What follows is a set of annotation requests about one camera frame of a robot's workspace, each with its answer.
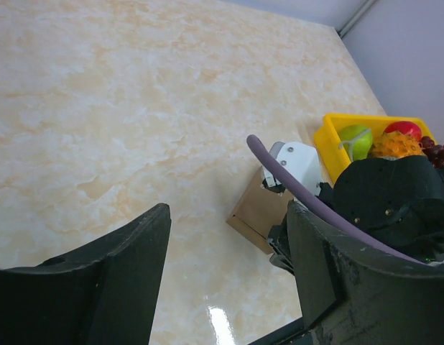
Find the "red grapes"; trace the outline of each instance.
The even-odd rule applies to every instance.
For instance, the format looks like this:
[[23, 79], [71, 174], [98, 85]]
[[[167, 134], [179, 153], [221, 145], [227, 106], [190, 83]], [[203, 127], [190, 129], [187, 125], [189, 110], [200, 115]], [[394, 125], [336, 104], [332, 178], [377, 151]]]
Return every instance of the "red grapes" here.
[[423, 153], [435, 167], [444, 167], [444, 146], [436, 145], [430, 137], [423, 137], [420, 140], [420, 144], [423, 148]]

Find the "white wall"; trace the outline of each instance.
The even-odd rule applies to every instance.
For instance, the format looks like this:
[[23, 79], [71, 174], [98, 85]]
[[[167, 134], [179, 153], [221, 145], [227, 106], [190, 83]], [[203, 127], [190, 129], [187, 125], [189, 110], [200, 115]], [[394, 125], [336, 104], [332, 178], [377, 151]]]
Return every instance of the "white wall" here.
[[343, 42], [387, 114], [444, 143], [444, 0], [379, 0]]
[[366, 0], [224, 0], [340, 29]]

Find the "marble table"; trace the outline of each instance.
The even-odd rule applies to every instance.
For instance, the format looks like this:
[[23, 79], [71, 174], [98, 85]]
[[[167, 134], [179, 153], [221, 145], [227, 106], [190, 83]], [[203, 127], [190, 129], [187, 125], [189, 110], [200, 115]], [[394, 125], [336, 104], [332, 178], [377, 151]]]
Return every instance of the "marble table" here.
[[0, 268], [170, 204], [151, 344], [246, 344], [295, 281], [225, 224], [266, 145], [383, 114], [334, 29], [216, 0], [0, 1]]

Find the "yellow basket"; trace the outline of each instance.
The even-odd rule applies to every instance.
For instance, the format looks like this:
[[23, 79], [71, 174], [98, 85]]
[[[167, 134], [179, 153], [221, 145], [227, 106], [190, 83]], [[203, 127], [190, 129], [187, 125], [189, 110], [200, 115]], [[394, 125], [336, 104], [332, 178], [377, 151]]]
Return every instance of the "yellow basket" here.
[[327, 114], [323, 117], [323, 126], [315, 133], [314, 140], [321, 154], [324, 165], [332, 182], [350, 165], [351, 161], [344, 148], [339, 149], [341, 142], [338, 133], [352, 124], [362, 124], [372, 130], [374, 138], [380, 137], [389, 124], [398, 121], [411, 121], [422, 130], [422, 135], [435, 138], [423, 120], [415, 117], [369, 116], [353, 114]]

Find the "cardboard box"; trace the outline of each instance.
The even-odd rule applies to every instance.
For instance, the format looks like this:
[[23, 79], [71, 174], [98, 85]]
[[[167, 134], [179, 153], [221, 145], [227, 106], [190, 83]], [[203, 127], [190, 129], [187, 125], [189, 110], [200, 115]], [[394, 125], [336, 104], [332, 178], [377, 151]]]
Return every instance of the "cardboard box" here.
[[272, 226], [281, 224], [287, 212], [287, 203], [293, 197], [289, 191], [279, 196], [262, 189], [261, 184], [260, 168], [231, 212], [227, 223], [265, 254], [271, 254], [272, 248], [267, 243], [268, 233]]

